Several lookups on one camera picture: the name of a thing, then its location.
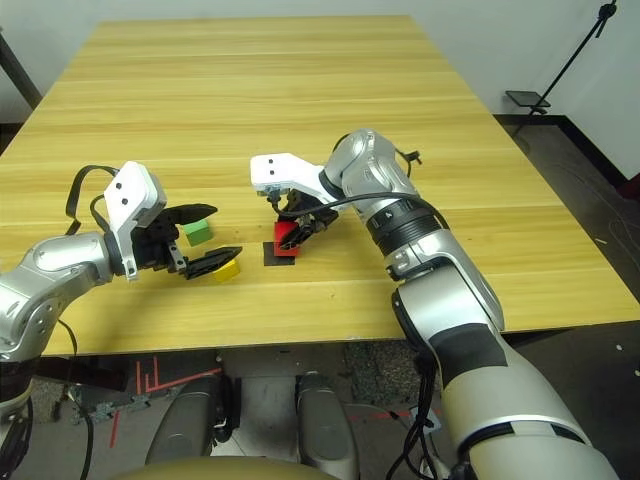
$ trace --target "table surface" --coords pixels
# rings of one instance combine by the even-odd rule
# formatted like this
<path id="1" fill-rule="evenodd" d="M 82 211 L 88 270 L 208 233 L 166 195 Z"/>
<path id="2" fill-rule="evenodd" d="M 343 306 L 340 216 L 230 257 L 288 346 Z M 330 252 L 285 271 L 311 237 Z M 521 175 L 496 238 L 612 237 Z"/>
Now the table surface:
<path id="1" fill-rule="evenodd" d="M 143 271 L 78 299 L 62 318 L 81 353 L 402 337 L 393 282 L 349 211 L 295 266 L 264 267 L 274 214 L 249 158 L 326 162 L 371 127 L 418 149 L 421 194 L 496 290 L 508 331 L 633 320 L 638 304 L 559 198 L 408 17 L 105 23 L 0 160 L 0 268 L 62 234 L 71 180 L 86 164 L 144 163 L 169 205 L 206 202 L 215 237 L 195 257 L 242 245 L 226 284 Z M 81 201 L 108 182 L 95 174 Z M 48 354 L 71 351 L 56 328 Z"/>

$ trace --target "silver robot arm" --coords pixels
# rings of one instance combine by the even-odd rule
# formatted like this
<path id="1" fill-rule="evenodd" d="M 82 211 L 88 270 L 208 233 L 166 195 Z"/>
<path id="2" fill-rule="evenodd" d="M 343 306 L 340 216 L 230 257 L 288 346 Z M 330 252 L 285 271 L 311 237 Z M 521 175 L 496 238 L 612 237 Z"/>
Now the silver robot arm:
<path id="1" fill-rule="evenodd" d="M 495 293 L 443 228 L 446 223 L 419 198 L 395 151 L 375 131 L 358 130 L 337 146 L 312 183 L 324 189 L 319 200 L 328 208 L 335 208 L 331 199 L 362 194 L 414 196 L 352 205 L 380 248 L 387 272 L 401 282 L 392 308 L 407 339 L 437 359 L 447 423 L 464 465 L 457 478 L 472 478 L 472 472 L 479 480 L 618 478 L 547 380 L 503 340 Z M 260 160 L 267 157 L 279 159 L 252 159 L 254 188 L 272 200 L 286 188 L 313 195 L 313 188 L 301 188 L 300 179 L 260 184 L 268 180 Z"/>
<path id="2" fill-rule="evenodd" d="M 79 183 L 91 168 L 76 177 L 70 199 L 74 190 L 77 197 Z M 0 478 L 9 478 L 26 453 L 31 379 L 53 328 L 71 302 L 109 283 L 114 275 L 133 281 L 139 269 L 167 268 L 189 279 L 219 268 L 241 250 L 225 247 L 189 262 L 175 244 L 176 224 L 205 218 L 215 207 L 165 209 L 162 187 L 143 165 L 127 162 L 114 173 L 104 192 L 108 212 L 108 223 L 100 217 L 104 235 L 68 234 L 44 240 L 30 248 L 16 268 L 0 275 Z M 74 216 L 69 233 L 78 226 Z"/>

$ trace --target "white wall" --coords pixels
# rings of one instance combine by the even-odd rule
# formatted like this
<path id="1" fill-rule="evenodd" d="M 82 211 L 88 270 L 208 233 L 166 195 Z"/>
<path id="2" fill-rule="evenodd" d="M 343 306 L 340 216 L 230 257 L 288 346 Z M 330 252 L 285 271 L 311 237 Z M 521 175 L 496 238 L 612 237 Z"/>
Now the white wall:
<path id="1" fill-rule="evenodd" d="M 628 179 L 640 173 L 639 21 L 640 2 L 620 0 L 555 93 L 566 102 L 565 114 Z"/>
<path id="2" fill-rule="evenodd" d="M 503 92 L 542 90 L 601 0 L 0 0 L 0 25 L 43 91 L 100 20 L 411 14 L 492 112 Z M 554 105 L 560 111 L 562 102 Z M 29 109 L 0 77 L 0 122 Z"/>

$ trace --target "green block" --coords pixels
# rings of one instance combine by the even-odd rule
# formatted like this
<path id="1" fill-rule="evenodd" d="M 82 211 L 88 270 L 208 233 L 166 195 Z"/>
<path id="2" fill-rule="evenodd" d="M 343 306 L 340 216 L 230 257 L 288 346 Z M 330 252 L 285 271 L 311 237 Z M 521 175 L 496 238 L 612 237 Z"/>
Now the green block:
<path id="1" fill-rule="evenodd" d="M 184 229 L 184 233 L 187 235 L 189 245 L 192 247 L 213 238 L 213 233 L 209 228 L 206 218 L 198 220 L 197 222 L 187 223 L 186 225 L 183 225 L 182 228 Z"/>

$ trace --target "metal pole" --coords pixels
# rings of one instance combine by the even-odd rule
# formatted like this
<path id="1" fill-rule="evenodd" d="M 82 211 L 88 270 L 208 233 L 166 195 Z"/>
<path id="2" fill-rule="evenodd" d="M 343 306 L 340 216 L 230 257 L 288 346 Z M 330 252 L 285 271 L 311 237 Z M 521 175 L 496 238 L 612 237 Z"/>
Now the metal pole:
<path id="1" fill-rule="evenodd" d="M 27 103 L 31 105 L 31 108 L 35 109 L 42 100 L 42 95 L 29 78 L 29 75 L 27 75 L 27 72 L 22 68 L 22 65 L 20 65 L 2 33 L 0 33 L 0 67 L 7 72 L 7 76 Z"/>
<path id="2" fill-rule="evenodd" d="M 518 134 L 518 132 L 520 132 L 520 130 L 522 130 L 525 127 L 525 125 L 527 125 L 529 123 L 529 119 L 533 116 L 533 114 L 538 109 L 538 107 L 540 107 L 542 102 L 545 101 L 545 99 L 547 98 L 547 96 L 549 95 L 549 93 L 551 92 L 553 87 L 555 87 L 556 84 L 560 81 L 560 79 L 562 78 L 564 73 L 571 66 L 571 64 L 576 59 L 576 57 L 580 54 L 580 52 L 585 47 L 587 42 L 589 42 L 589 40 L 591 40 L 591 37 L 593 36 L 594 33 L 596 33 L 596 30 L 598 30 L 598 28 L 600 27 L 600 24 L 603 21 L 604 20 L 602 20 L 601 18 L 598 18 L 598 21 L 591 28 L 591 30 L 589 31 L 587 36 L 584 38 L 584 40 L 582 40 L 582 43 L 580 43 L 580 45 L 578 45 L 578 48 L 576 49 L 576 51 L 573 52 L 573 55 L 571 55 L 571 58 L 569 58 L 569 61 L 564 65 L 564 67 L 562 67 L 562 70 L 560 70 L 560 73 L 558 73 L 558 75 L 556 75 L 556 78 L 553 79 L 553 81 L 551 82 L 551 85 L 549 85 L 549 87 L 542 94 L 542 96 L 540 97 L 540 100 L 538 100 L 538 102 L 533 107 L 530 107 L 531 110 L 529 111 L 529 114 L 525 118 L 524 122 L 522 122 L 520 125 L 518 125 L 518 128 L 516 128 L 515 131 L 511 134 L 511 137 L 515 137 Z"/>

